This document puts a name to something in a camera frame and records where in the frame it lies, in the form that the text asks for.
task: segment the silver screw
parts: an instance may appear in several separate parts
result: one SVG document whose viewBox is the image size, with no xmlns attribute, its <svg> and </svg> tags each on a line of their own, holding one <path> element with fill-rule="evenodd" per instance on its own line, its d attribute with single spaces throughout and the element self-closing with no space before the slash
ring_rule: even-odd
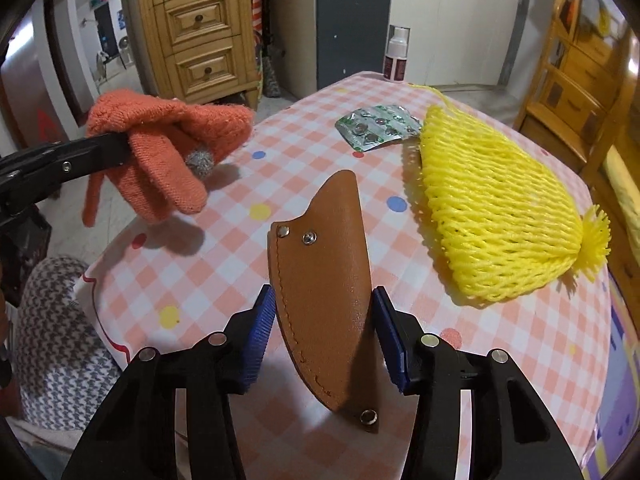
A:
<svg viewBox="0 0 640 480">
<path fill-rule="evenodd" d="M 151 359 L 156 357 L 156 352 L 157 350 L 155 348 L 148 346 L 140 351 L 140 353 L 138 354 L 138 359 L 140 359 L 141 361 L 151 361 Z"/>
<path fill-rule="evenodd" d="M 372 426 L 378 421 L 378 414 L 374 410 L 364 410 L 360 414 L 360 422 L 364 426 Z"/>
<path fill-rule="evenodd" d="M 226 335 L 223 332 L 214 332 L 209 336 L 211 346 L 222 346 L 224 343 L 226 343 Z"/>
<path fill-rule="evenodd" d="M 290 231 L 291 229 L 289 229 L 289 226 L 281 225 L 278 227 L 278 231 L 276 233 L 278 238 L 284 238 L 285 236 L 289 236 Z"/>
<path fill-rule="evenodd" d="M 318 240 L 318 235 L 313 231 L 309 231 L 302 235 L 302 243 L 305 245 L 315 244 L 316 240 Z"/>
<path fill-rule="evenodd" d="M 420 342 L 429 348 L 436 348 L 440 344 L 440 339 L 436 335 L 425 334 L 420 338 Z"/>
<path fill-rule="evenodd" d="M 497 350 L 491 352 L 491 359 L 493 359 L 497 363 L 505 363 L 509 360 L 509 354 L 507 354 L 507 352 L 505 352 L 504 350 L 500 350 L 498 348 Z"/>
</svg>

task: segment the pink and white tablecloth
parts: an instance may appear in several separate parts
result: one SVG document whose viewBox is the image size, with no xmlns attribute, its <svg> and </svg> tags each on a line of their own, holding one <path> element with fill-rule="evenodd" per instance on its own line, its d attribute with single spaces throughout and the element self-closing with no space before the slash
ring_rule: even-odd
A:
<svg viewBox="0 0 640 480">
<path fill-rule="evenodd" d="M 553 282 L 505 303 L 478 308 L 450 280 L 434 241 L 420 188 L 417 145 L 354 153 L 334 127 L 360 107 L 402 105 L 416 117 L 439 99 L 425 88 L 361 73 L 295 103 L 255 127 L 252 140 L 218 167 L 206 209 L 149 227 L 137 219 L 76 286 L 78 300 L 121 367 L 142 347 L 188 348 L 252 306 L 268 282 L 266 235 L 273 221 L 301 215 L 335 171 L 358 177 L 374 286 L 399 310 L 456 348 L 506 349 L 556 418 L 574 455 L 583 454 L 604 389 L 610 334 L 609 281 L 575 290 Z M 480 112 L 551 168 L 582 213 L 591 205 L 582 180 L 533 142 Z M 380 432 L 332 415 L 298 377 L 274 325 L 249 393 L 232 396 L 249 479 L 399 478 L 417 397 L 403 397 L 380 374 Z M 470 396 L 463 396 L 459 477 L 468 474 Z"/>
</svg>

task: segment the bottle label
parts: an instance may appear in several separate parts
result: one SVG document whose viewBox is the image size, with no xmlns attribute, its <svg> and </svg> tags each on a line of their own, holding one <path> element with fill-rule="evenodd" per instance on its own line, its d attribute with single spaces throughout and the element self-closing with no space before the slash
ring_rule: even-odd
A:
<svg viewBox="0 0 640 480">
<path fill-rule="evenodd" d="M 385 67 L 383 70 L 383 75 L 385 76 L 385 79 L 391 79 L 391 71 L 393 69 L 393 65 L 394 65 L 394 60 L 389 57 L 389 56 L 385 56 Z"/>
<path fill-rule="evenodd" d="M 398 59 L 396 63 L 396 73 L 394 74 L 394 81 L 404 81 L 404 70 L 406 69 L 406 60 Z"/>
</svg>

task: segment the green foil blister pack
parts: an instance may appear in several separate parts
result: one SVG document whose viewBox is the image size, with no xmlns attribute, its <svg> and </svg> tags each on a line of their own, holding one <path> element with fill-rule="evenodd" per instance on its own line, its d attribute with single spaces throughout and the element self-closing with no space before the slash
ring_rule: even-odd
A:
<svg viewBox="0 0 640 480">
<path fill-rule="evenodd" d="M 419 136 L 421 125 L 400 105 L 378 105 L 341 117 L 335 127 L 354 150 L 368 152 L 388 142 Z"/>
</svg>

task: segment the white door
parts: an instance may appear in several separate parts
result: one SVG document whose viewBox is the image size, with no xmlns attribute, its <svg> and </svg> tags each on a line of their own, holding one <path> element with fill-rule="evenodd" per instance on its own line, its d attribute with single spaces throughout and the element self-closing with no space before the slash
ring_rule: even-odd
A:
<svg viewBox="0 0 640 480">
<path fill-rule="evenodd" d="M 498 83 L 518 0 L 391 0 L 390 22 L 411 27 L 406 79 Z"/>
</svg>

